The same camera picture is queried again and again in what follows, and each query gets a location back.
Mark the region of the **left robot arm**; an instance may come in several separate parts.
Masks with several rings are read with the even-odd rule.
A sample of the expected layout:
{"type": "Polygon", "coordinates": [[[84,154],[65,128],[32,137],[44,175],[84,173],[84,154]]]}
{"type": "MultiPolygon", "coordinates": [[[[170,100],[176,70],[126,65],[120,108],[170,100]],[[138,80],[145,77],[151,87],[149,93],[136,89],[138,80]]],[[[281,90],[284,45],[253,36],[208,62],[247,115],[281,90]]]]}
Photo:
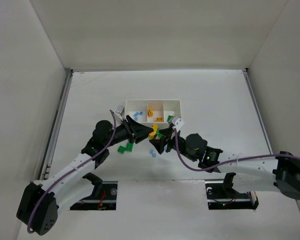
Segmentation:
{"type": "Polygon", "coordinates": [[[61,198],[80,180],[95,188],[102,180],[92,172],[109,156],[109,147],[128,141],[138,144],[148,138],[154,129],[138,123],[130,116],[120,124],[98,121],[92,136],[80,154],[54,176],[36,184],[30,182],[24,189],[16,217],[27,226],[29,234],[45,235],[54,226],[61,209],[61,198]]]}

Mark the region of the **yellow rounded lego brick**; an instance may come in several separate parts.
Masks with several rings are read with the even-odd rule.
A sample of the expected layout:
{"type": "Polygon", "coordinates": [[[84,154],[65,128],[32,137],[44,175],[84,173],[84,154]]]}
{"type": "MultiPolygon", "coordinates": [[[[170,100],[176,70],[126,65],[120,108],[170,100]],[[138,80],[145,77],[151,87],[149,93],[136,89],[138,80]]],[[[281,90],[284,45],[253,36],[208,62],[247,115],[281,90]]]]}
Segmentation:
{"type": "Polygon", "coordinates": [[[150,140],[155,139],[158,135],[158,131],[159,131],[159,127],[158,125],[155,123],[152,125],[152,132],[148,135],[148,138],[150,140]]]}

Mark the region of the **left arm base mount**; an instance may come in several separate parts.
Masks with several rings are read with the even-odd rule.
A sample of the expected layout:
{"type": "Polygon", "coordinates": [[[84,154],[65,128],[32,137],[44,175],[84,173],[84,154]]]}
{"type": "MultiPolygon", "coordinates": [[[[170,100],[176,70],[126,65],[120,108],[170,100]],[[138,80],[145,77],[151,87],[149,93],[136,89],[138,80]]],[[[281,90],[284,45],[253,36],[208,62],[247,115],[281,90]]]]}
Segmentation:
{"type": "Polygon", "coordinates": [[[70,207],[71,211],[115,211],[117,208],[117,181],[103,181],[93,173],[83,177],[94,186],[91,193],[70,207]]]}

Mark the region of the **small green lego brick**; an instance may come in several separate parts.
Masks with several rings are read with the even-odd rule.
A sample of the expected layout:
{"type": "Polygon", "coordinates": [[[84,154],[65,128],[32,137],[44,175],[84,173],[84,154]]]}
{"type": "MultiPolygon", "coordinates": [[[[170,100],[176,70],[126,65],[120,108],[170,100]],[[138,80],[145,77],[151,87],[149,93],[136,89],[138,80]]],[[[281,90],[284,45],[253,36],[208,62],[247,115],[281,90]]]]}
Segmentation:
{"type": "Polygon", "coordinates": [[[167,118],[167,121],[169,122],[172,118],[173,118],[173,116],[169,115],[168,118],[167,118]]]}

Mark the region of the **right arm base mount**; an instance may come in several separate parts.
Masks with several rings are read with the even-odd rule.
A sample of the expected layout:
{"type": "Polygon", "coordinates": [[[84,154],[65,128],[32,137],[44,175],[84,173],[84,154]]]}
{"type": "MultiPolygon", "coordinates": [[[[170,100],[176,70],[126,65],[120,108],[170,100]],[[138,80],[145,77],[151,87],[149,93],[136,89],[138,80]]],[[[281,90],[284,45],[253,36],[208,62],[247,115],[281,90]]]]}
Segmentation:
{"type": "Polygon", "coordinates": [[[259,200],[254,191],[239,193],[233,189],[235,173],[227,173],[223,180],[205,182],[209,210],[256,210],[259,200]]]}

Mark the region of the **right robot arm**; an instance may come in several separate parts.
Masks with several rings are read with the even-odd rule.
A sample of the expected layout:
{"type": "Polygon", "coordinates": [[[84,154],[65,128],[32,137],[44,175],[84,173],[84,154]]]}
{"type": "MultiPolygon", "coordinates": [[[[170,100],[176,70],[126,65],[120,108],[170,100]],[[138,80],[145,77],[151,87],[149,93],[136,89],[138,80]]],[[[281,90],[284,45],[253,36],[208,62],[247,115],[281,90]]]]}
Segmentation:
{"type": "Polygon", "coordinates": [[[194,172],[224,173],[222,190],[228,198],[235,194],[251,191],[279,192],[284,196],[300,200],[300,157],[289,152],[257,155],[250,157],[235,157],[220,160],[223,151],[208,146],[208,142],[197,133],[186,138],[180,136],[175,127],[161,130],[162,137],[153,139],[150,143],[159,154],[175,150],[180,161],[184,158],[198,162],[194,172]]]}

